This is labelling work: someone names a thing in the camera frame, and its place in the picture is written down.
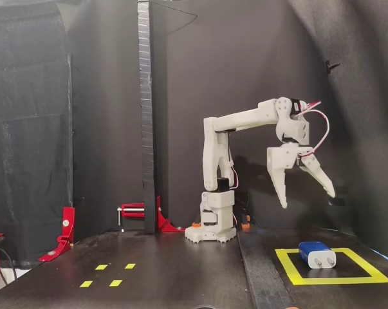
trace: white robotic arm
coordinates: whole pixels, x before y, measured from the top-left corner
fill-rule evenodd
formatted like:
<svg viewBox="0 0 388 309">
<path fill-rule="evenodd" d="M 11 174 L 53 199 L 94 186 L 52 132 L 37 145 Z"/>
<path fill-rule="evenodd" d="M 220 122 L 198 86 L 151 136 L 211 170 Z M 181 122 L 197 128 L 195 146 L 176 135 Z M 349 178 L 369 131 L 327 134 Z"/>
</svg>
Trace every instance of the white robotic arm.
<svg viewBox="0 0 388 309">
<path fill-rule="evenodd" d="M 313 148 L 299 146 L 309 144 L 309 123 L 304 119 L 303 111 L 311 108 L 304 101 L 282 97 L 261 102 L 258 108 L 249 111 L 204 119 L 203 176 L 208 192 L 202 194 L 201 223 L 185 230 L 187 238 L 193 242 L 213 239 L 225 242 L 236 234 L 232 228 L 234 192 L 230 187 L 235 180 L 228 147 L 230 132 L 277 124 L 277 138 L 284 144 L 267 149 L 267 169 L 283 208 L 287 207 L 285 169 L 291 169 L 295 164 L 335 197 L 333 184 L 320 168 Z"/>
</svg>

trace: red metal bracket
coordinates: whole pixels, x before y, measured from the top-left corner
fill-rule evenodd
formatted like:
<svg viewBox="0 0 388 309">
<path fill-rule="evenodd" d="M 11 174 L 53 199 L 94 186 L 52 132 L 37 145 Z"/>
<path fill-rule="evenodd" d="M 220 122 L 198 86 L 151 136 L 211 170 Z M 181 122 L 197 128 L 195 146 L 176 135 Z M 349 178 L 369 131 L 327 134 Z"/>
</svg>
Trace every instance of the red metal bracket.
<svg viewBox="0 0 388 309">
<path fill-rule="evenodd" d="M 169 219 L 165 219 L 161 213 L 161 196 L 156 198 L 156 215 L 158 219 L 158 230 L 161 232 L 183 232 L 185 228 L 175 227 Z"/>
<path fill-rule="evenodd" d="M 127 212 L 126 208 L 142 208 L 141 212 Z M 143 212 L 143 203 L 134 203 L 134 204 L 122 204 L 121 205 L 121 216 L 127 218 L 144 218 L 145 213 Z"/>
<path fill-rule="evenodd" d="M 73 226 L 75 222 L 75 209 L 73 207 L 64 207 L 64 215 L 62 217 L 62 235 L 57 238 L 58 247 L 55 250 L 49 251 L 38 260 L 49 262 L 59 257 L 62 253 L 68 251 L 73 243 Z"/>
</svg>

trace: blue object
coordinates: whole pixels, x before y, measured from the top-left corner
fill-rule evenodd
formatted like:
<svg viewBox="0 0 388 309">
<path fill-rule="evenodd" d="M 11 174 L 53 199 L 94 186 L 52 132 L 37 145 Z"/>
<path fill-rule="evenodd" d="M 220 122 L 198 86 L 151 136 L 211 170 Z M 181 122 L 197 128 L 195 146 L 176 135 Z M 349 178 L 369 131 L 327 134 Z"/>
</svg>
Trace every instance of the blue object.
<svg viewBox="0 0 388 309">
<path fill-rule="evenodd" d="M 303 241 L 298 245 L 299 256 L 300 258 L 309 266 L 308 256 L 309 253 L 313 251 L 325 251 L 331 250 L 321 241 Z"/>
</svg>

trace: dark wooden floor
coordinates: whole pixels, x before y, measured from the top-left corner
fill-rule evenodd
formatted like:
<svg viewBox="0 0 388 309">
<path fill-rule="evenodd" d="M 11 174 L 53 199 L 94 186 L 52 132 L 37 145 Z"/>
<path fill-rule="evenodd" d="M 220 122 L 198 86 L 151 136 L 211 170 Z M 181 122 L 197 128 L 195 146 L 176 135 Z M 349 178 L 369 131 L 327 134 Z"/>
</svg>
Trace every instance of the dark wooden floor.
<svg viewBox="0 0 388 309">
<path fill-rule="evenodd" d="M 129 263 L 134 268 L 124 269 Z M 95 270 L 107 265 L 104 270 Z M 122 280 L 118 287 L 109 286 Z M 80 288 L 92 281 L 88 288 Z M 251 308 L 237 239 L 112 232 L 89 238 L 0 291 L 0 308 Z"/>
<path fill-rule="evenodd" d="M 350 248 L 388 277 L 388 260 L 354 236 L 319 229 L 254 229 L 251 233 L 239 232 L 238 238 L 257 308 L 284 309 L 284 305 L 293 305 L 301 309 L 388 309 L 388 283 L 295 286 L 275 253 L 275 249 L 298 248 L 301 241 L 319 240 L 331 248 Z M 289 257 L 305 278 L 369 276 L 344 254 L 337 254 L 334 269 L 320 271 L 310 270 L 298 254 L 289 254 Z"/>
</svg>

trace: red stand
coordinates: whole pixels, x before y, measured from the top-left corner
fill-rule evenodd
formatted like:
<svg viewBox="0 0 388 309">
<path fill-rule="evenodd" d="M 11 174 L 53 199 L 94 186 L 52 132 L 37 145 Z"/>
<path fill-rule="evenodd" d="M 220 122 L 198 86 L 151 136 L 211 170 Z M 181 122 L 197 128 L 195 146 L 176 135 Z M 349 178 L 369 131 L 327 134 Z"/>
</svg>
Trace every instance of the red stand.
<svg viewBox="0 0 388 309">
<path fill-rule="evenodd" d="M 161 213 L 161 196 L 156 198 L 156 215 L 158 218 L 158 230 L 161 232 L 183 232 L 185 228 L 177 228 L 171 224 L 169 219 L 165 219 Z"/>
<path fill-rule="evenodd" d="M 62 220 L 62 235 L 57 238 L 58 247 L 55 250 L 49 251 L 38 260 L 49 262 L 59 257 L 65 251 L 71 248 L 73 243 L 73 224 L 75 221 L 75 209 L 73 207 L 64 207 L 64 215 Z"/>
</svg>

